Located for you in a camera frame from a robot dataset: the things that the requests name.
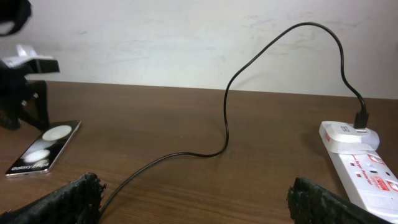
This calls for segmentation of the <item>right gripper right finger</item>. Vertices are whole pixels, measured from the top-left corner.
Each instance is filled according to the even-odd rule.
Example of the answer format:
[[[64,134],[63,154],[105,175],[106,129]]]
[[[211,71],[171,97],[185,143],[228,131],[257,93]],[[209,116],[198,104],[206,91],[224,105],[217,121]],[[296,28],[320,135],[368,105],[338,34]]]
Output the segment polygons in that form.
[[[287,203],[295,224],[389,224],[305,177],[295,179]]]

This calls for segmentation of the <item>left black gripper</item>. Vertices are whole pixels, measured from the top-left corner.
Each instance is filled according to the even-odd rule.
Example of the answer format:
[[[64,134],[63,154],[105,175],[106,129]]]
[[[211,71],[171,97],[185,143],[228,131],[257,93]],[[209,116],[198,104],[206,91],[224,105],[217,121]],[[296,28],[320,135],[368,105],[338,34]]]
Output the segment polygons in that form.
[[[47,110],[47,84],[43,80],[28,81],[25,75],[31,71],[28,65],[9,68],[1,61],[1,127],[19,129],[20,120],[44,131],[50,126]],[[22,103],[27,99],[29,89],[33,94],[27,103],[32,103],[29,109]]]

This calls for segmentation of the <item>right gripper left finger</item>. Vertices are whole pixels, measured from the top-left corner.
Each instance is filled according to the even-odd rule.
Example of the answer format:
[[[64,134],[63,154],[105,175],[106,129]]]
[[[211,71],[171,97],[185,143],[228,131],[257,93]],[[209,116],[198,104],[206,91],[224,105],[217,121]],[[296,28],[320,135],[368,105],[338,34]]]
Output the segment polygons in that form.
[[[98,223],[105,184],[94,173],[29,203],[1,214],[3,224]]]

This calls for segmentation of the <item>black flip smartphone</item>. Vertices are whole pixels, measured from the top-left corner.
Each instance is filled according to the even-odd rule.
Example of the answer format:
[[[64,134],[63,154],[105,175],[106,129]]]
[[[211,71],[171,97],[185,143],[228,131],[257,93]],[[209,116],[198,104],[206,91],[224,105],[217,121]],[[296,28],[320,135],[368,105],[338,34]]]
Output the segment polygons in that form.
[[[58,158],[81,125],[80,120],[50,124],[5,173],[6,177],[44,174]]]

